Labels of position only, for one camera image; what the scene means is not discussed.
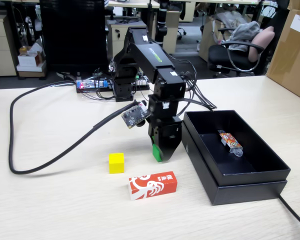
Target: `brand logo on arm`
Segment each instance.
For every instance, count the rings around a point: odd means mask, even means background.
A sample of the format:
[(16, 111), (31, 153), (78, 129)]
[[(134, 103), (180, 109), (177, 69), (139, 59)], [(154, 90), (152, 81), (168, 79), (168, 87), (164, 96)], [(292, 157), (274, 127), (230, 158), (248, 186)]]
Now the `brand logo on arm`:
[(153, 56), (158, 60), (159, 63), (162, 63), (162, 60), (160, 59), (160, 57), (156, 54), (156, 52), (149, 47), (150, 52), (153, 54)]

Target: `black box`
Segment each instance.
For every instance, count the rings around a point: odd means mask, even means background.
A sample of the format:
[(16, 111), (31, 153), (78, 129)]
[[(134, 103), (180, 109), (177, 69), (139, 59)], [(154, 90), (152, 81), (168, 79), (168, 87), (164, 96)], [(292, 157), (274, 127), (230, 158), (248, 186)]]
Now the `black box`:
[[(231, 133), (243, 156), (229, 152), (218, 130)], [(186, 112), (182, 143), (213, 205), (275, 199), (290, 168), (233, 110)]]

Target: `snack package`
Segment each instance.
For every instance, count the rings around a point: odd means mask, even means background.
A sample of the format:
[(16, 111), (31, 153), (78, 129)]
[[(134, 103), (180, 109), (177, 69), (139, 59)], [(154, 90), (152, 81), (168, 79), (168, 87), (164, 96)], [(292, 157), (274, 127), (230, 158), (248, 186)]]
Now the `snack package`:
[(129, 178), (131, 200), (145, 199), (177, 190), (177, 179), (173, 171)]

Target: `circuit board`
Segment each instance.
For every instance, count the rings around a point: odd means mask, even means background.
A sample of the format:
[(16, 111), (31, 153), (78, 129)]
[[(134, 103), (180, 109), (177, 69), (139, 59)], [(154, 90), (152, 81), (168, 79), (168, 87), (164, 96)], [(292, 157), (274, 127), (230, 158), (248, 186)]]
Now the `circuit board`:
[(133, 106), (121, 115), (129, 129), (133, 128), (135, 125), (142, 122), (149, 116), (150, 112), (142, 102), (139, 102), (137, 106)]

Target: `white desk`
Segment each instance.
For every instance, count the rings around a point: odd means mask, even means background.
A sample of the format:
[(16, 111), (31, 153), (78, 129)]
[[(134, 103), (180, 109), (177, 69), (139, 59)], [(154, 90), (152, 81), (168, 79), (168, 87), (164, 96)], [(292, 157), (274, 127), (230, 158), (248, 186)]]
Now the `white desk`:
[[(12, 2), (23, 2), (23, 3), (39, 3), (40, 0), (3, 0)], [(109, 0), (109, 7), (123, 7), (123, 8), (147, 8), (148, 0), (128, 0), (127, 2), (118, 2), (115, 0)], [(158, 9), (159, 3), (151, 1), (152, 8)]]
[[(198, 86), (219, 110), (236, 110), (291, 168), (282, 196), (300, 215), (300, 98), (264, 76)], [(0, 90), (0, 240), (300, 239), (300, 223), (278, 199), (211, 206), (182, 144), (159, 164), (147, 124), (128, 129), (120, 117), (48, 168), (12, 174), (9, 107), (27, 90)], [(52, 159), (126, 104), (83, 98), (73, 86), (22, 98), (14, 109), (16, 169)], [(108, 174), (108, 154), (115, 152), (125, 155), (125, 173)], [(174, 171), (177, 192), (130, 200), (129, 177), (165, 171)]]
[[(123, 7), (123, 8), (147, 8), (149, 4), (149, 0), (128, 0), (127, 2), (118, 2), (115, 0), (109, 1), (110, 7)], [(152, 8), (158, 9), (160, 4), (156, 1), (151, 1)]]
[[(247, 5), (257, 5), (259, 0), (178, 0), (180, 2), (196, 2), (196, 3), (211, 3), (211, 4), (247, 4)], [(269, 5), (269, 1), (264, 1), (263, 5)]]

